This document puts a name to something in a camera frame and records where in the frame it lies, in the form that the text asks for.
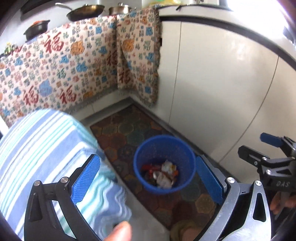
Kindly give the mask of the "person's right hand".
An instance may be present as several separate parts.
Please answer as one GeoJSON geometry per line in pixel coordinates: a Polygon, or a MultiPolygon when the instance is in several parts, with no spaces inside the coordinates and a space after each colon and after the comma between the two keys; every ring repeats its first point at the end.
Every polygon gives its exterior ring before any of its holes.
{"type": "Polygon", "coordinates": [[[284,207],[295,208],[296,207],[296,196],[292,195],[292,196],[288,197],[288,199],[285,202],[283,202],[282,201],[282,193],[277,192],[271,201],[269,209],[270,209],[270,211],[273,212],[274,215],[277,215],[280,213],[280,211],[284,207]]]}

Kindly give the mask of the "person's left hand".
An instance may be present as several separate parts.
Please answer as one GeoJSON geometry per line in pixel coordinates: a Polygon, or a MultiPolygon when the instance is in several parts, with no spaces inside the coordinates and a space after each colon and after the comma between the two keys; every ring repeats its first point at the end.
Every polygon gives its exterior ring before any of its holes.
{"type": "Polygon", "coordinates": [[[131,241],[132,226],[129,222],[123,221],[119,223],[104,241],[131,241]]]}

